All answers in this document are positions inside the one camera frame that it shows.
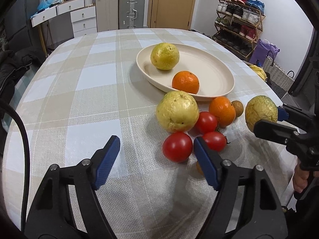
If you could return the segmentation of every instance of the purple bag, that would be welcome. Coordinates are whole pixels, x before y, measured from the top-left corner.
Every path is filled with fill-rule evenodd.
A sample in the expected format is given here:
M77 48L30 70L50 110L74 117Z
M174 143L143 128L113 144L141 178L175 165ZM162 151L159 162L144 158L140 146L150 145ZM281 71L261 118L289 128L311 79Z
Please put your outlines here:
M273 59L275 60L280 49L277 48L275 45L270 44L269 41L267 40L259 39L257 41L257 46L253 52L253 55L251 56L249 60L249 63L256 65L257 60L259 60L259 63L261 64L261 66L263 66L269 50L272 52Z

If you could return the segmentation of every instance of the woven basket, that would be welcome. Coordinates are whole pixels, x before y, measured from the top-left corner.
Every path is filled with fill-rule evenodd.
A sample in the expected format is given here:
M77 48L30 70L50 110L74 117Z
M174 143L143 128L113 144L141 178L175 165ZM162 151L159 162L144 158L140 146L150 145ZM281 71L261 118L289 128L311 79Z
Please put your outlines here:
M286 74L270 56L266 57L266 60L263 64L263 69L266 73L270 74L270 87L281 99L294 82L294 72L289 71L288 74L292 72L293 76L288 76L288 74Z

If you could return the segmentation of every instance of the plate rim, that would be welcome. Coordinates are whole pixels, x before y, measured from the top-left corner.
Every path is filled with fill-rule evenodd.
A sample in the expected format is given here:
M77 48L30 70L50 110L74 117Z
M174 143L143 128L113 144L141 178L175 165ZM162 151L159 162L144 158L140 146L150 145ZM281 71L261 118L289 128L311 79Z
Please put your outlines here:
M209 54L210 56L212 56L212 57L216 58L217 60L219 60L220 62L222 62L222 63L227 67L227 69L230 71L230 73L232 74L232 71L229 69L229 67L228 67L222 60L218 59L217 57L215 57L214 55L208 53L208 52L205 51L205 50L202 50L202 49L200 49L200 48L193 47L193 46L190 46L190 45L181 44L181 43L170 43L170 44L173 44L173 45L182 45L182 46L187 46L187 47L191 47L191 48L195 48L195 49L201 50L201 51L203 51L204 53L207 53L207 54ZM142 72L143 76L146 78L146 80L147 80L151 85L155 86L154 84L152 84L152 83L148 80L148 78L152 79L153 82L155 82L155 83L157 83L157 84L159 84L159 85L161 85L161 86L165 86L165 87L167 87L167 88L169 88L169 89L172 89L172 90L174 90L174 91L179 91L179 90L177 90L177 89L175 89L175 88L173 88L173 87L168 87L168 86L166 86L166 85L163 85L163 84L161 84L161 83L155 81L153 78L151 78L149 75L147 75L147 74L145 73L145 71L143 71L143 69L141 68L141 66L139 65L139 63L138 63L138 56L140 55L140 53L141 53L144 49L147 49L147 48L149 48L149 47L156 46L156 45L157 45L157 44L153 44L153 45L147 46L147 47L145 47L145 48L142 48L142 49L138 52L138 54L137 54L137 56L136 56L136 64L137 64L139 70ZM226 94L222 94L222 95L218 95L218 96L205 96L205 95L198 95L198 94L194 94L194 93L189 93L189 94L192 95L193 97L198 97L198 98L201 98L201 99L212 99L212 98L216 98L216 97L220 97L220 96L226 96L227 94L231 93L232 90L233 90L234 87L235 87L235 77L234 77L233 74L232 74L232 78L233 78L233 80L234 80L234 85L232 86L232 88L230 89L230 91L229 91L228 93L226 93Z

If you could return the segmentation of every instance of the cherry tomato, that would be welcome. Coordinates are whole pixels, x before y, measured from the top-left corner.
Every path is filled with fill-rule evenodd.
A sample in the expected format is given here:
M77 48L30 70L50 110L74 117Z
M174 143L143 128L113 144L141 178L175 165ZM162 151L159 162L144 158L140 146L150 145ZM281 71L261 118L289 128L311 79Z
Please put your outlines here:
M209 112L200 112L195 127L203 135L215 131L218 125L218 118Z
M203 135L203 139L210 149L217 152L223 150L227 144L227 138L219 132L208 132Z
M192 153L193 141L189 135L183 132L171 134L165 139L162 151L171 161L176 163L184 162Z

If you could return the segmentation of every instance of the wooden shoe rack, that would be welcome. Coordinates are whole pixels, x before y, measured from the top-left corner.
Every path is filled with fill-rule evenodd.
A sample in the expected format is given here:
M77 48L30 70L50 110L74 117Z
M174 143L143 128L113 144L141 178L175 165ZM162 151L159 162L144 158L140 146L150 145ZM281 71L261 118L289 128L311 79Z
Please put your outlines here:
M227 29L227 27L224 27L224 26L221 26L219 24L214 24L215 25L215 28L217 30L217 34L221 31L221 30L225 30L229 33L232 33L233 35L235 36L238 36L240 37L242 40L244 40L246 43L250 43L251 45L251 48L252 48L252 51L248 54L248 55L243 55L242 53L240 53L239 51L233 49L232 47L228 46L227 44L224 44L223 42L221 42L220 40L216 39L215 37L213 37L214 41L216 41L217 43L221 44L223 47L227 48L228 50L230 50L231 52L234 52L235 51L235 54L240 54L243 58L247 59L248 57L250 57L252 55L252 53L254 52L255 48L256 48L256 44L257 44L257 41L258 41L258 36L260 36L260 34L262 33L263 31L263 20L266 18L265 15L262 15L260 10L256 9L256 8L253 8L251 6L248 6L248 5L245 5L245 4L242 4L242 3L238 3L238 2L233 2L233 1L226 1L226 0L219 0L219 2L223 2L225 4L232 4L232 5L237 5L243 9L247 9L248 11L251 11L253 12L254 14L257 14L259 15L260 17L260 21L256 24L256 25L253 25L251 24L250 22L247 22L247 21L244 21L242 19L239 19L237 17L234 17L234 16L230 16L226 13L222 13L222 12L219 12L219 11L216 11L217 12L217 15L218 17L220 18L223 18L222 16L224 17L230 17L231 20L230 20L230 24L233 23L233 21L238 21L240 22L241 24L243 23L243 25L247 25L248 27L250 28L254 28L256 30L256 37L254 38L254 40L249 40L247 39L246 37L243 37L229 29Z

